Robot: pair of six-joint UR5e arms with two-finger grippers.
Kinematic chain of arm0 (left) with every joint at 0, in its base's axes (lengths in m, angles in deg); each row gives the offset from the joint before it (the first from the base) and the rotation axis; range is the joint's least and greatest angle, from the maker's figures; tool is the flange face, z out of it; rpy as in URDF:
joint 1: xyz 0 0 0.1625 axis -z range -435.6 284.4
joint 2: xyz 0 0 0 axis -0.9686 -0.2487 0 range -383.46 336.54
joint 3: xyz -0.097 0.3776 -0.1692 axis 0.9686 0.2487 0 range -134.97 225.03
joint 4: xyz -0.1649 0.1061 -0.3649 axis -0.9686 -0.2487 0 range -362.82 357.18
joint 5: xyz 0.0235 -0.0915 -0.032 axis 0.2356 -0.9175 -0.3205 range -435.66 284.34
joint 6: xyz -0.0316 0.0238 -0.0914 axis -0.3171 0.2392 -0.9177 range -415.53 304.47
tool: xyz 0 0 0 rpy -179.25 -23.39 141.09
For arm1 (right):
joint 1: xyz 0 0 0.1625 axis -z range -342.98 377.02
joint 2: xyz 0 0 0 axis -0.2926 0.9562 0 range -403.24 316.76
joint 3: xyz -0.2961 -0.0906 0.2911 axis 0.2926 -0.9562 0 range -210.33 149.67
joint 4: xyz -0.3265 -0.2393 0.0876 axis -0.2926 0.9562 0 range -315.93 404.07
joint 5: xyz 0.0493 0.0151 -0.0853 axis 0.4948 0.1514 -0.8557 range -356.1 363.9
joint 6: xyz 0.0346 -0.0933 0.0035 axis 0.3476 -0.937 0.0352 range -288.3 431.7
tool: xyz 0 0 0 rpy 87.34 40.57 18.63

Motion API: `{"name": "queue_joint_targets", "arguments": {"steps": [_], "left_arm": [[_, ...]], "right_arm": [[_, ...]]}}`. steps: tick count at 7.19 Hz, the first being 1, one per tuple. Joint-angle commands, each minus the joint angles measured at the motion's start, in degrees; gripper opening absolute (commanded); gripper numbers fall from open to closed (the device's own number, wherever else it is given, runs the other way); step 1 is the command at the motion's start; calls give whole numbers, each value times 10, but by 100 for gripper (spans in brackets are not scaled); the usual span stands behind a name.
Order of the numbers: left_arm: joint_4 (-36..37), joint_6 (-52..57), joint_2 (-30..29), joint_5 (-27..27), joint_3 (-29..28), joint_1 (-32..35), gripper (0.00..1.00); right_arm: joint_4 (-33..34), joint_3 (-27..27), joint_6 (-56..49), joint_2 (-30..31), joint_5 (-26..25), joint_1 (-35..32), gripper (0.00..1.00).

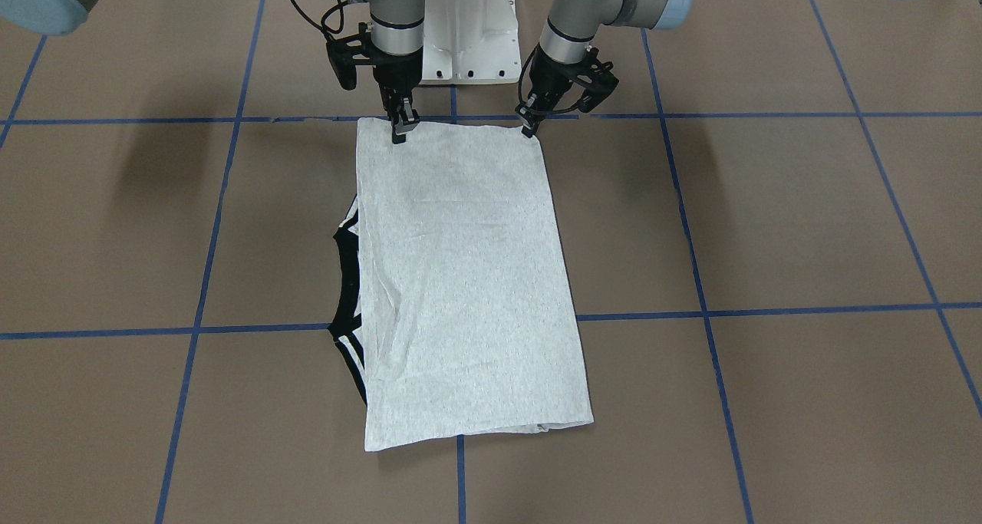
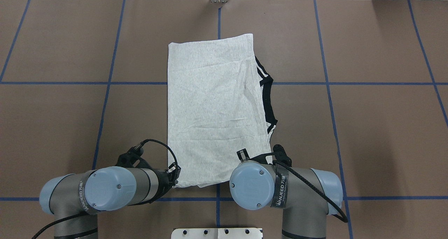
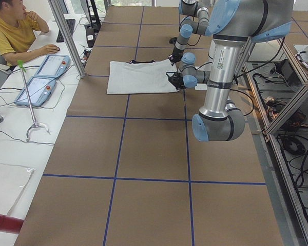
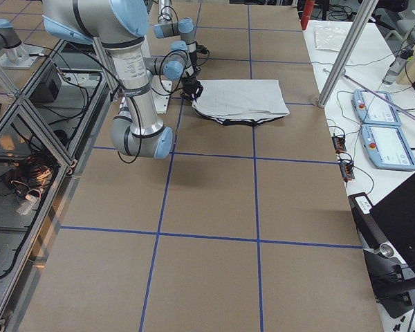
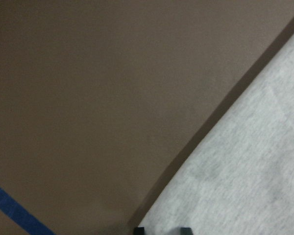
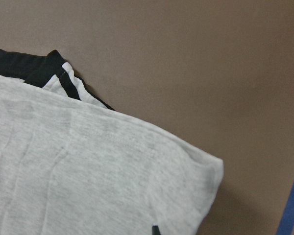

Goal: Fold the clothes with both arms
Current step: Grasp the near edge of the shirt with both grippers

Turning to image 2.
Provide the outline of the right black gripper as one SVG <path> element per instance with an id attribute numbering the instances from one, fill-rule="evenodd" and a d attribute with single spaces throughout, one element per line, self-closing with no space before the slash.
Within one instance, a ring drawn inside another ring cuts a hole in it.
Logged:
<path id="1" fill-rule="evenodd" d="M 240 161 L 255 161 L 259 164 L 264 164 L 264 165 L 272 165 L 273 164 L 272 158 L 274 156 L 275 156 L 274 153 L 266 153 L 266 154 L 260 154 L 253 158 L 248 158 L 248 153 L 247 153 L 246 149 L 237 151 L 237 157 Z"/>

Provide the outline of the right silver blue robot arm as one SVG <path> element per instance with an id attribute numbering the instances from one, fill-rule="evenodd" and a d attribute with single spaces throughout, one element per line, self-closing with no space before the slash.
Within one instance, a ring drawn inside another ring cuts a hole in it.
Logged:
<path id="1" fill-rule="evenodd" d="M 281 209 L 283 239 L 325 239 L 327 216 L 348 223 L 342 183 L 335 173 L 293 168 L 280 145 L 252 158 L 246 149 L 237 156 L 240 164 L 229 179 L 233 200 L 247 210 Z"/>

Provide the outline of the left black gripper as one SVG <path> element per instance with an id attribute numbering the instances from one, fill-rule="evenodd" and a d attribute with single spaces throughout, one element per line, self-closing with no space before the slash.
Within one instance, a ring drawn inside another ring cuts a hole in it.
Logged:
<path id="1" fill-rule="evenodd" d="M 178 177 L 181 172 L 181 167 L 178 164 L 170 164 L 168 169 L 155 169 L 154 172 L 158 178 L 158 190 L 154 196 L 154 199 L 159 199 L 166 195 L 172 188 L 177 188 L 180 186 L 178 183 Z"/>

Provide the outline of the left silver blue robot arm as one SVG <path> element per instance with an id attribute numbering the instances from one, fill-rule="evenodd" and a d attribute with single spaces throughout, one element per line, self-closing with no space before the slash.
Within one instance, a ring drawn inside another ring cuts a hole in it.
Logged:
<path id="1" fill-rule="evenodd" d="M 177 183 L 180 167 L 168 169 L 109 166 L 55 177 L 44 184 L 39 204 L 55 220 L 33 238 L 54 227 L 55 239 L 98 238 L 98 214 L 125 206 L 150 204 Z"/>

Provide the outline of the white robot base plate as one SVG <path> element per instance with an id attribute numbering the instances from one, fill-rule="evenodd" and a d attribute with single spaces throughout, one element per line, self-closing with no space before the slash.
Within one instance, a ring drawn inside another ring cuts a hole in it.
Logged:
<path id="1" fill-rule="evenodd" d="M 175 229 L 171 239 L 263 239 L 262 228 L 184 228 Z"/>

